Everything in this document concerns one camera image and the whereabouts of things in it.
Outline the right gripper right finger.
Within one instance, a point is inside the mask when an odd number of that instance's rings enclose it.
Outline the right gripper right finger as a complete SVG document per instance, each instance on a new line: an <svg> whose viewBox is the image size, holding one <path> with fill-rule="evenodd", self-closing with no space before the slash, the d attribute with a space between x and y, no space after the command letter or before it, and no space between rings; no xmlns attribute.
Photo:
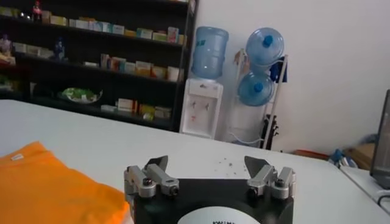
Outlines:
<svg viewBox="0 0 390 224"><path fill-rule="evenodd" d="M251 156L245 156L244 163L250 175L250 179L247 180L249 198L260 198L266 191L271 193L272 198L278 200L295 197L296 173L292 168L283 167L278 172L265 159Z"/></svg>

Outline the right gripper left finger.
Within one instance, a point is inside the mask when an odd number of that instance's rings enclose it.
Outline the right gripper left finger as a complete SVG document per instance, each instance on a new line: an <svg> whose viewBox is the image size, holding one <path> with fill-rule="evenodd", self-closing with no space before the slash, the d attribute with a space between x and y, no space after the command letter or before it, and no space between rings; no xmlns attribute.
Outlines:
<svg viewBox="0 0 390 224"><path fill-rule="evenodd" d="M125 195L138 195L141 198L152 198L160 193L169 197L179 194L179 180L169 176L165 171L168 155L150 159L141 169L139 166L128 166L124 171Z"/></svg>

